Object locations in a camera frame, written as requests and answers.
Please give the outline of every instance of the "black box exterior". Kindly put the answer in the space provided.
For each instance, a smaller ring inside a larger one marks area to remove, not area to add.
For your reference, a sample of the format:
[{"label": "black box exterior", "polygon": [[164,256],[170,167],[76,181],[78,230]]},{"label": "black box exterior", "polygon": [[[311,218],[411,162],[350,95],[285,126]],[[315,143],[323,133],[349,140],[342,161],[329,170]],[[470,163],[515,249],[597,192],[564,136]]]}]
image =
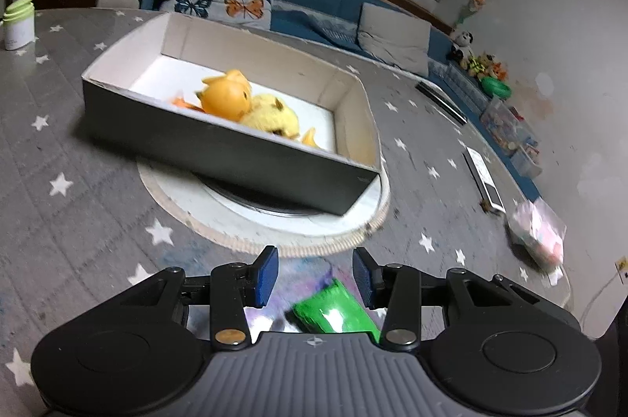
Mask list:
[{"label": "black box exterior", "polygon": [[345,214],[378,175],[354,166],[171,112],[83,80],[90,133],[172,166]]}]

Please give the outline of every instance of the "plastic bag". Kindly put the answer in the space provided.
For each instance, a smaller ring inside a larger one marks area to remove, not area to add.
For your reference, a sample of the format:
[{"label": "plastic bag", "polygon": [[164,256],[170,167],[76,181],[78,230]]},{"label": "plastic bag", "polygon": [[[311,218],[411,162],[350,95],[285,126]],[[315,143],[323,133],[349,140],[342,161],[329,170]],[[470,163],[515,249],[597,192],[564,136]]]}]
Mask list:
[{"label": "plastic bag", "polygon": [[508,217],[508,227],[544,270],[552,271],[563,263],[567,226],[541,198],[517,205]]}]

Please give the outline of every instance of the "orange butterfly print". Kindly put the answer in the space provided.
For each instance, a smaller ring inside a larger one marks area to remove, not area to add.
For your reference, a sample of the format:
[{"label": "orange butterfly print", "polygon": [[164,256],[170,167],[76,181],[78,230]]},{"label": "orange butterfly print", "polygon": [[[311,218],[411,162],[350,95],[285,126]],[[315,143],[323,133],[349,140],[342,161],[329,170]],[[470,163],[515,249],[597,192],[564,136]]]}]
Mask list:
[{"label": "orange butterfly print", "polygon": [[251,18],[260,19],[264,16],[264,0],[252,0],[245,3],[243,0],[225,0],[227,14],[235,18],[242,13],[244,18],[250,15]]}]

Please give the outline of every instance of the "white bottle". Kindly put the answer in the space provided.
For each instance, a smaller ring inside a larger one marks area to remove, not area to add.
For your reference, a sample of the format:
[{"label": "white bottle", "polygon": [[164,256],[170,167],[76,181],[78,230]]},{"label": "white bottle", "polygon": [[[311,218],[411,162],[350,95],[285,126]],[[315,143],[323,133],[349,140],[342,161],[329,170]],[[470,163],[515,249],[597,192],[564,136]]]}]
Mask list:
[{"label": "white bottle", "polygon": [[17,0],[10,4],[2,16],[4,46],[16,50],[35,39],[35,6],[33,0]]}]

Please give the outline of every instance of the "metal screw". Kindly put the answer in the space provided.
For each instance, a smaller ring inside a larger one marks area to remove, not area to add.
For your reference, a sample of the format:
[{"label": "metal screw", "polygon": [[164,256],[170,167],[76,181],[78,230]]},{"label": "metal screw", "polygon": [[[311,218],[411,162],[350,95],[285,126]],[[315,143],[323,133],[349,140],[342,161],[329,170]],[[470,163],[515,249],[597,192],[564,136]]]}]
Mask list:
[{"label": "metal screw", "polygon": [[219,343],[237,345],[244,342],[246,334],[237,328],[225,328],[224,330],[216,332],[214,337]]},{"label": "metal screw", "polygon": [[386,339],[393,344],[408,345],[416,341],[416,334],[405,328],[395,328],[386,334]]}]

